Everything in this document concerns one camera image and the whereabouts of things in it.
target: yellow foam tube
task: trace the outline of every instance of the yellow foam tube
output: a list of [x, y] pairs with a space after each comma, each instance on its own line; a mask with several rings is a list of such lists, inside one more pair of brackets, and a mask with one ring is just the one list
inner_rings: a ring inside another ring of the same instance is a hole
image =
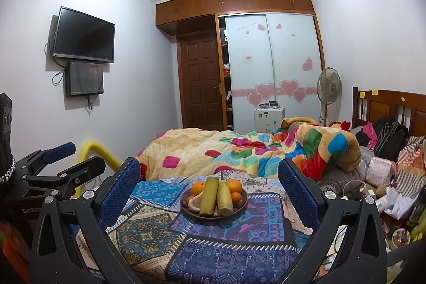
[[[96, 141], [88, 141], [84, 144], [83, 148], [81, 149], [80, 155], [78, 156], [78, 162], [81, 163], [82, 161], [85, 161], [87, 159], [87, 156], [89, 155], [90, 150], [98, 151], [99, 154], [108, 162], [109, 166], [114, 170], [117, 171], [121, 164], [117, 159], [115, 159], [111, 153], [107, 151], [107, 149], [102, 146], [99, 142]], [[81, 195], [81, 186], [78, 186], [75, 188], [75, 194], [74, 197], [79, 197]]]

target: black television screen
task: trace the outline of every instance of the black television screen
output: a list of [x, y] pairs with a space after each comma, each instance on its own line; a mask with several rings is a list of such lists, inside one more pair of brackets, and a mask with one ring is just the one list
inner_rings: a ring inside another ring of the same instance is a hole
[[113, 63], [115, 28], [113, 23], [61, 7], [53, 56]]

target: brown door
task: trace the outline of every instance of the brown door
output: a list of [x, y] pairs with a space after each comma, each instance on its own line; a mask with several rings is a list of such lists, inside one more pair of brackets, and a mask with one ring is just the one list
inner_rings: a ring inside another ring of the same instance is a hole
[[176, 20], [198, 16], [197, 0], [176, 0]]
[[222, 11], [221, 0], [197, 0], [198, 14], [209, 15]]
[[245, 0], [222, 0], [222, 11], [246, 10]]
[[179, 53], [184, 127], [223, 130], [216, 35], [179, 38]]
[[158, 4], [155, 8], [155, 24], [168, 23], [176, 21], [175, 1]]
[[314, 11], [310, 0], [292, 0], [295, 10]]

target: fruit plate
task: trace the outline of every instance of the fruit plate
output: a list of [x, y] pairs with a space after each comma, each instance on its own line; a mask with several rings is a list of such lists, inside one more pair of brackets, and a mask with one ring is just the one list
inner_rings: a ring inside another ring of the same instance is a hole
[[[186, 192], [183, 193], [181, 200], [186, 200], [187, 198], [189, 198], [191, 196], [191, 189], [188, 189]], [[242, 193], [241, 193], [241, 199], [244, 201], [244, 204], [242, 205], [242, 207], [237, 208], [235, 207], [232, 214], [231, 215], [218, 215], [217, 217], [211, 216], [211, 217], [204, 217], [201, 216], [198, 212], [193, 212], [190, 211], [188, 208], [183, 207], [181, 205], [181, 209], [182, 211], [184, 211], [185, 213], [189, 214], [190, 216], [197, 218], [197, 219], [203, 219], [203, 220], [219, 220], [219, 219], [224, 219], [224, 218], [229, 218], [235, 214], [237, 214], [238, 212], [242, 211], [244, 208], [246, 208], [247, 203], [248, 203], [248, 199], [247, 199], [247, 193], [246, 191], [243, 189]]]

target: textured blue pad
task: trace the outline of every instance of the textured blue pad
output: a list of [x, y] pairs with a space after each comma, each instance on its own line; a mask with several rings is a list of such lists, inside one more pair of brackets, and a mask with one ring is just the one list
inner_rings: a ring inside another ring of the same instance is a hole
[[99, 209], [99, 226], [102, 229], [116, 223], [140, 177], [141, 165], [133, 159], [102, 201]]
[[44, 154], [43, 162], [45, 164], [56, 163], [57, 161], [66, 158], [75, 153], [75, 144], [68, 142], [61, 146], [55, 147]]
[[321, 223], [318, 205], [303, 182], [297, 177], [293, 168], [285, 160], [282, 160], [278, 165], [278, 178], [302, 223], [314, 231], [317, 230]]

